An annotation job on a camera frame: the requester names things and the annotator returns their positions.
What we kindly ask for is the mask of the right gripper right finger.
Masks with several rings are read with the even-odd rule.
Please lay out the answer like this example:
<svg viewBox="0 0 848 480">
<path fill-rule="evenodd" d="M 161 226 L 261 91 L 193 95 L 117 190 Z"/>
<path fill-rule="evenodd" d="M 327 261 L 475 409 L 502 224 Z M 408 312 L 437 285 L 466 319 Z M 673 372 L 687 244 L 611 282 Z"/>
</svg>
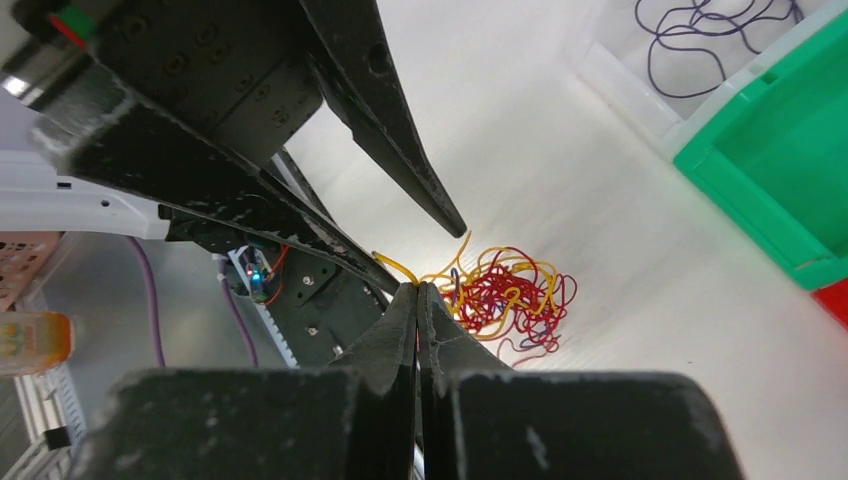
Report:
<svg viewBox="0 0 848 480">
<path fill-rule="evenodd" d="M 689 377 L 519 371 L 418 290 L 431 479 L 738 479 L 722 419 Z"/>
</svg>

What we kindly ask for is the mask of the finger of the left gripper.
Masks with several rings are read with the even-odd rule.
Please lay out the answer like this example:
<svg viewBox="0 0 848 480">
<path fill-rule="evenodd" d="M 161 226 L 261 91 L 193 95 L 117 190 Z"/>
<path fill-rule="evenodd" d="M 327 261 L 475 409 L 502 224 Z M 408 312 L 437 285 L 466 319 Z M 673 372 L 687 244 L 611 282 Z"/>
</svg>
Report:
<svg viewBox="0 0 848 480">
<path fill-rule="evenodd" d="M 354 142 L 455 238 L 466 223 L 430 163 L 374 1 L 301 1 L 310 67 Z"/>
</svg>

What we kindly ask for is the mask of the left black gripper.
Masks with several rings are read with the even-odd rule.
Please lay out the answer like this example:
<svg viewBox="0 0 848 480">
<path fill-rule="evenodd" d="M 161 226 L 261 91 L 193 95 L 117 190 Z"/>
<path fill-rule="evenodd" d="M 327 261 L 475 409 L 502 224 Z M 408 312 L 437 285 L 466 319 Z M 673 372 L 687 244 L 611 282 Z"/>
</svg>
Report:
<svg viewBox="0 0 848 480">
<path fill-rule="evenodd" d="M 179 121 L 266 164 L 323 98 L 294 1 L 5 1 L 1 84 L 43 112 L 110 71 Z M 65 175 L 303 250 L 394 293 L 398 280 L 270 173 L 115 87 L 61 99 L 31 129 Z"/>
</svg>

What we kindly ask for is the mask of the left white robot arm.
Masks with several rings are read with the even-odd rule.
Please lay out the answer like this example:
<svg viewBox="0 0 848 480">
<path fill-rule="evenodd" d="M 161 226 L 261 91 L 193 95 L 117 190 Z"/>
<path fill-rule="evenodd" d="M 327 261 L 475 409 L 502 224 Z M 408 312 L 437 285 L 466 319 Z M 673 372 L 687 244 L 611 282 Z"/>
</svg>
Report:
<svg viewBox="0 0 848 480">
<path fill-rule="evenodd" d="M 274 158 L 322 106 L 431 218 L 429 162 L 373 1 L 5 1 L 1 96 L 35 114 L 1 156 L 1 227 L 143 239 L 243 232 L 396 280 Z"/>
</svg>

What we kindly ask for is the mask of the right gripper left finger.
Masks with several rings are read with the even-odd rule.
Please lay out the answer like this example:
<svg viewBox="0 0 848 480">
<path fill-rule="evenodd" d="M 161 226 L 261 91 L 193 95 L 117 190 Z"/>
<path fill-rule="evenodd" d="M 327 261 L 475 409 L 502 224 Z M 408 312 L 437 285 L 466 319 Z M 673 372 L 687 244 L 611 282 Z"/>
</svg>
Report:
<svg viewBox="0 0 848 480">
<path fill-rule="evenodd" d="M 76 479 L 405 479 L 415 428 L 417 290 L 329 365 L 147 369 L 116 383 Z"/>
</svg>

